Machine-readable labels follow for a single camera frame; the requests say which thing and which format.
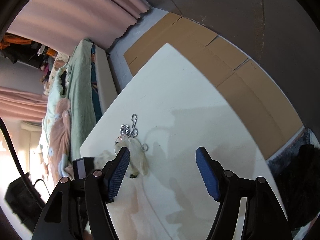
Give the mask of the pink floral blanket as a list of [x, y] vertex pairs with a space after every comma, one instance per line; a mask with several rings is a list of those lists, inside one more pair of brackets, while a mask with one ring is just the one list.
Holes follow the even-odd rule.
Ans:
[[62, 98], [56, 106], [50, 132], [48, 159], [54, 184], [62, 177], [74, 178], [73, 167], [69, 160], [71, 147], [71, 103]]

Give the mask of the light green pillow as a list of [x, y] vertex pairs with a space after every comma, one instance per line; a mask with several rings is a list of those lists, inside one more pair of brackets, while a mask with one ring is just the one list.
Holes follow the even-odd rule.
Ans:
[[63, 86], [61, 76], [67, 70], [67, 64], [59, 68], [56, 72], [51, 89], [48, 95], [47, 111], [46, 115], [42, 120], [42, 128], [45, 129], [48, 133], [51, 130], [54, 118], [57, 103], [64, 98]]

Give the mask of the silver ball chain charm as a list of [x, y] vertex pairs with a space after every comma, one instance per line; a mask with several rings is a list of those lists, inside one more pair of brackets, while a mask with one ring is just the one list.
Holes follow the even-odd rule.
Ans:
[[122, 124], [120, 127], [120, 135], [127, 135], [128, 137], [136, 137], [138, 135], [138, 129], [136, 127], [138, 120], [137, 114], [131, 116], [131, 125]]

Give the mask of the pink window curtain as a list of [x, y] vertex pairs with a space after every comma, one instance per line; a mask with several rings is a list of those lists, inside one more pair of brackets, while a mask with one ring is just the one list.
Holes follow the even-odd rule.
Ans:
[[1, 118], [41, 122], [47, 111], [48, 97], [1, 87]]

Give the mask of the dark wooden wardrobe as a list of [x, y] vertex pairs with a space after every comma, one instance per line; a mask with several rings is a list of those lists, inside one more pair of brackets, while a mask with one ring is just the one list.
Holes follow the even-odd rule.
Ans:
[[217, 32], [256, 61], [319, 133], [319, 29], [297, 0], [146, 0]]

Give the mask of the orange hanging clothes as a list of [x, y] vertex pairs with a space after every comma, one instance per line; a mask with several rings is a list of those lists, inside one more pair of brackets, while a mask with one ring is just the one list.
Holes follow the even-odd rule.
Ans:
[[33, 40], [21, 37], [18, 35], [6, 33], [1, 40], [1, 50], [12, 47], [13, 45], [17, 46], [31, 46], [32, 49], [35, 49], [38, 55], [48, 55], [56, 56], [58, 52], [44, 44], [40, 44]]

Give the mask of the black jewelry box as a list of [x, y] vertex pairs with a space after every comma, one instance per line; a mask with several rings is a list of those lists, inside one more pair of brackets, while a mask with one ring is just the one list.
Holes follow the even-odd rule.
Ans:
[[82, 157], [72, 162], [74, 179], [85, 179], [94, 170], [94, 158]]

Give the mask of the flat brown cardboard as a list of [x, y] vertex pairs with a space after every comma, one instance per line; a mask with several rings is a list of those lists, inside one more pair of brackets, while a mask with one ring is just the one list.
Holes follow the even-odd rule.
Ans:
[[187, 18], [166, 14], [125, 53], [132, 75], [166, 43], [187, 58], [223, 95], [265, 159], [281, 149], [303, 124], [276, 83], [238, 48]]

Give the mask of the cream cloth pouch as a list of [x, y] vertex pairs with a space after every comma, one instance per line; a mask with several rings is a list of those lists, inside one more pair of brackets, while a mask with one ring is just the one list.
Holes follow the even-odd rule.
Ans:
[[121, 148], [126, 147], [130, 152], [130, 162], [127, 168], [126, 176], [136, 178], [139, 175], [146, 176], [148, 174], [148, 161], [145, 156], [145, 151], [138, 139], [121, 135], [116, 139], [114, 144], [114, 152], [107, 150], [94, 158], [94, 168], [102, 170], [108, 161], [115, 159]]

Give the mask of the green bed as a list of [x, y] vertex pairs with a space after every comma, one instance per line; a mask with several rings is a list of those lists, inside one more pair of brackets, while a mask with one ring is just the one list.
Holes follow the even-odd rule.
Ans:
[[[61, 76], [64, 98], [71, 103], [70, 162], [79, 159], [80, 147], [117, 97], [107, 53], [89, 39], [81, 40]], [[42, 129], [39, 146], [49, 164], [49, 133]]]

